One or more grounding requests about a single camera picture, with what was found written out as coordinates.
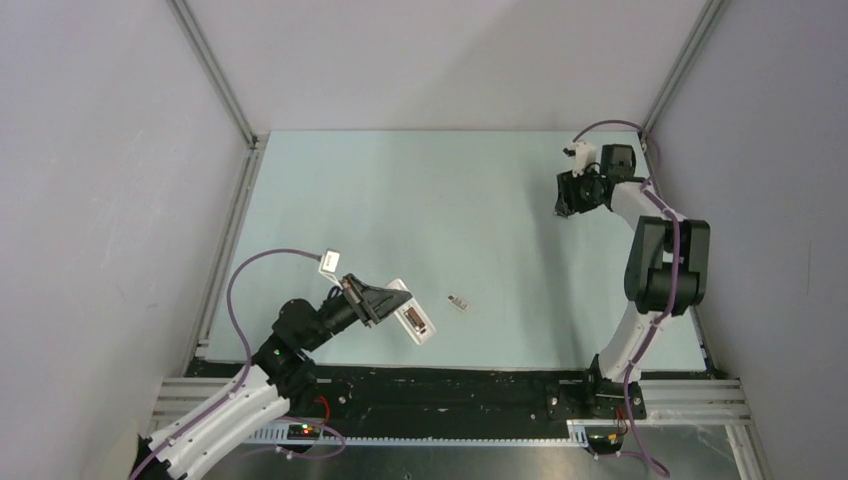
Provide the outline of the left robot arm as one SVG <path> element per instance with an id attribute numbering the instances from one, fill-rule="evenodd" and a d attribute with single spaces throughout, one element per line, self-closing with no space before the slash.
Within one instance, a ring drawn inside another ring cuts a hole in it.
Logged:
<path id="1" fill-rule="evenodd" d="M 227 384 L 167 427 L 137 442 L 132 479 L 200 479 L 269 422 L 302 416 L 314 406 L 315 363 L 310 353 L 348 327 L 374 327 L 396 317 L 417 344 L 435 327 L 395 279 L 375 287 L 352 274 L 319 307 L 304 299 L 285 303 L 267 340 Z"/>

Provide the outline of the white battery compartment cover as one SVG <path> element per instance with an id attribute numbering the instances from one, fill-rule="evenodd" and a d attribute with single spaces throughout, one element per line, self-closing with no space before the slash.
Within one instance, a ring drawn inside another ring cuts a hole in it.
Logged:
<path id="1" fill-rule="evenodd" d="M 468 303 L 456 295 L 449 295 L 447 299 L 459 311 L 466 312 L 469 308 Z"/>

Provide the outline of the white remote control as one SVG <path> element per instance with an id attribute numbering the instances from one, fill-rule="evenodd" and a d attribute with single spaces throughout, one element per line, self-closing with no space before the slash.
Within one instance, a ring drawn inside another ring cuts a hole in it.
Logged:
<path id="1" fill-rule="evenodd" d="M 416 345 L 425 344 L 437 333 L 434 323 L 414 295 L 395 309 L 393 316 Z"/>

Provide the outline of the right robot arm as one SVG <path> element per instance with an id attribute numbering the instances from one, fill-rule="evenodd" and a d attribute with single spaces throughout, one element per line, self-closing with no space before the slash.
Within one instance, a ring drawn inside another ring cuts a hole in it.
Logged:
<path id="1" fill-rule="evenodd" d="M 637 176 L 632 146 L 575 140 L 563 152 L 574 166 L 557 176 L 556 215 L 569 218 L 605 207 L 625 220 L 633 239 L 622 319 L 580 381 L 552 392 L 548 412 L 551 418 L 615 419 L 632 406 L 631 387 L 663 327 L 705 296 L 710 226 L 679 214 L 649 179 Z"/>

